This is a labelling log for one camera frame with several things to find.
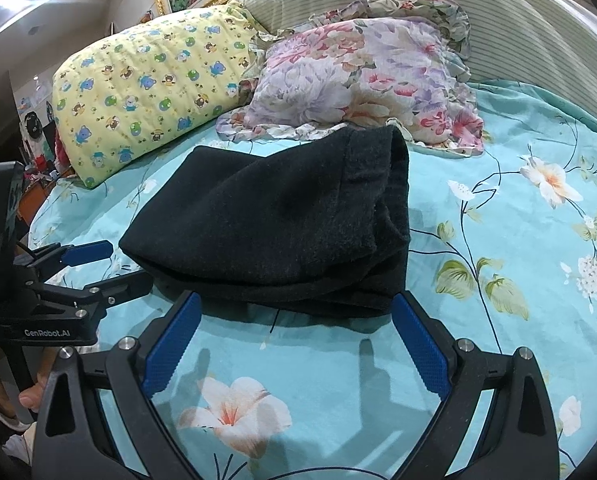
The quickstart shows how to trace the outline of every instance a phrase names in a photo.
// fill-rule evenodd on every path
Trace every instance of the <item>black cloth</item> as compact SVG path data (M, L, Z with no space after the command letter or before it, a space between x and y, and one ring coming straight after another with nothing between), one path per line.
M342 128L268 157L199 146L119 246L209 298L378 316L405 282L407 169L391 126Z

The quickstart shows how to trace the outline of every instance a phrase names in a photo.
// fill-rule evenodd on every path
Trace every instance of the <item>bolt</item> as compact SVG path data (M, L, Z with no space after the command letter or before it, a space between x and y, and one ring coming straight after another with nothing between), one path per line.
M471 352L474 349L474 343L470 339L459 339L457 341L457 345L459 346L460 350L464 352Z
M532 350L527 348L527 346L522 346L519 348L519 355L522 359L527 359L528 361L534 357Z
M71 346L63 346L61 350L58 351L58 356L61 359L69 359L74 354L74 349Z
M134 348L135 344L136 344L136 339L134 339L130 335L127 335L118 342L118 348L120 348L121 350L130 350L130 349Z

